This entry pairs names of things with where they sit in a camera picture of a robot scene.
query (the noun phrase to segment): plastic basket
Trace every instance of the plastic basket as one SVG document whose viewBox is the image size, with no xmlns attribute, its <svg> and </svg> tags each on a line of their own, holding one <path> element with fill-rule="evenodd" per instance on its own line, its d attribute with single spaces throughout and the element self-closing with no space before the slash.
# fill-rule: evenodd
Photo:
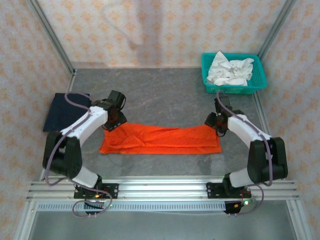
<svg viewBox="0 0 320 240">
<path fill-rule="evenodd" d="M 247 81 L 248 86 L 236 86 L 236 85 L 214 85 L 207 83 L 207 76 L 209 68 L 216 56 L 216 53 L 204 53 L 201 58 L 201 70 L 203 83 L 207 93 L 216 93 L 218 90 L 224 91 L 226 94 L 254 94 L 259 89 L 267 87 L 267 79 L 262 67 L 261 61 L 258 56 L 252 54 L 241 53 L 224 53 L 225 57 L 230 60 L 244 60 L 246 58 L 252 58 L 254 60 L 252 77 Z"/>
</svg>

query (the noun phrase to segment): metal extrusion bar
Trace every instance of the metal extrusion bar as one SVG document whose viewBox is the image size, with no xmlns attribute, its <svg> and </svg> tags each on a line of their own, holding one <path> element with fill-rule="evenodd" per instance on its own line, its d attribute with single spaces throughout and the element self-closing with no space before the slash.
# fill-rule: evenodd
<svg viewBox="0 0 320 240">
<path fill-rule="evenodd" d="M 253 94 L 253 99 L 254 99 L 256 110 L 258 112 L 259 120 L 261 123 L 261 128 L 262 128 L 261 130 L 268 135 L 272 135 L 257 91 Z"/>
<path fill-rule="evenodd" d="M 293 8 L 293 6 L 295 5 L 297 0 L 286 0 L 286 2 L 284 3 L 278 17 L 276 18 L 266 40 L 264 41 L 259 53 L 258 53 L 258 57 L 260 58 L 260 60 L 262 61 L 264 59 L 264 57 L 266 56 L 271 44 L 273 43 L 273 41 L 275 40 L 278 32 L 280 31 L 281 27 L 283 26 L 283 24 L 285 23 L 291 9 Z"/>
<path fill-rule="evenodd" d="M 36 217 L 38 202 L 26 202 L 24 208 L 25 209 L 21 215 L 21 221 L 23 221 L 23 223 L 17 229 L 14 235 L 14 240 L 26 240 L 29 238 L 30 232 L 32 230 L 32 225 Z"/>
<path fill-rule="evenodd" d="M 75 78 L 76 78 L 76 75 L 77 75 L 77 69 L 74 70 L 72 76 L 71 76 L 71 79 L 70 79 L 70 82 L 69 82 L 69 86 L 68 86 L 68 92 L 70 92 L 72 90 L 72 87 L 74 86 L 74 82 L 75 82 Z"/>
<path fill-rule="evenodd" d="M 104 183 L 119 183 L 118 199 L 115 202 L 173 202 L 207 201 L 206 183 L 221 183 L 218 177 L 116 177 L 105 178 Z M 262 186 L 265 200 L 298 200 L 299 192 L 294 181 L 276 180 L 271 187 Z M 32 182 L 27 201 L 71 201 L 75 187 L 68 181 L 48 187 L 45 182 Z M 251 193 L 261 199 L 258 187 L 251 187 Z M 220 198 L 215 201 L 236 201 L 240 198 Z"/>
<path fill-rule="evenodd" d="M 297 240 L 312 240 L 312 234 L 301 201 L 287 200 L 286 205 Z"/>
<path fill-rule="evenodd" d="M 108 202 L 94 203 L 96 206 L 105 207 Z M 71 212 L 74 203 L 71 201 L 39 201 L 38 212 Z M 76 211 L 95 212 L 96 208 L 84 204 L 77 204 Z M 108 212 L 221 212 L 226 210 L 222 201 L 118 201 L 110 205 Z"/>
<path fill-rule="evenodd" d="M 51 40 L 55 50 L 61 57 L 66 69 L 70 72 L 70 74 L 74 73 L 74 67 L 71 64 L 70 59 L 68 58 L 68 55 L 66 54 L 64 48 L 62 47 L 57 35 L 55 34 L 53 28 L 51 27 L 44 11 L 42 10 L 40 4 L 38 3 L 37 0 L 26 0 L 31 9 L 33 10 L 34 14 L 37 16 L 39 19 L 45 33 L 48 35 L 49 39 Z"/>
</svg>

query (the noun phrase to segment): white cloth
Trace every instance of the white cloth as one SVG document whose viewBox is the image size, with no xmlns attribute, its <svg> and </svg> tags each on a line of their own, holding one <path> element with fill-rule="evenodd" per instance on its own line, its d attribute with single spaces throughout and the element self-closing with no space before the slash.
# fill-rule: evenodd
<svg viewBox="0 0 320 240">
<path fill-rule="evenodd" d="M 228 61 L 223 53 L 219 51 L 213 59 L 206 81 L 209 84 L 218 86 L 247 86 L 247 81 L 250 80 L 254 68 L 253 61 L 252 58 Z"/>
</svg>

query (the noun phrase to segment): floor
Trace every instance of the floor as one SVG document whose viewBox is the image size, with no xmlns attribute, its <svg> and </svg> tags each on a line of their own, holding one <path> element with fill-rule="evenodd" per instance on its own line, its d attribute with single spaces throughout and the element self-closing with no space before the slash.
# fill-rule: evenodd
<svg viewBox="0 0 320 240">
<path fill-rule="evenodd" d="M 79 69 L 73 91 L 104 99 L 111 90 L 122 92 L 122 112 L 128 122 L 164 127 L 204 124 L 215 111 L 215 94 L 206 93 L 200 68 Z M 261 127 L 252 95 L 229 95 L 233 109 L 242 110 Z M 232 132 L 220 139 L 222 153 L 151 155 L 99 153 L 104 130 L 97 129 L 83 144 L 83 163 L 102 177 L 117 176 L 223 176 L 247 165 L 248 148 Z"/>
<path fill-rule="evenodd" d="M 37 212 L 29 240 L 295 240 L 286 201 L 265 201 L 242 216 L 198 212 L 108 212 L 79 219 Z"/>
</svg>

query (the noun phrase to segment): glass panel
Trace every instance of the glass panel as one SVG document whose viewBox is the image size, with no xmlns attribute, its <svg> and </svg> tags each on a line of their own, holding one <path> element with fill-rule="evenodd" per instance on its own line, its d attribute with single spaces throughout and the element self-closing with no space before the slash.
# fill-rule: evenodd
<svg viewBox="0 0 320 240">
<path fill-rule="evenodd" d="M 106 212 L 79 219 L 71 212 L 37 212 L 29 240 L 294 240 L 285 201 L 266 201 L 238 217 L 225 213 Z"/>
</svg>

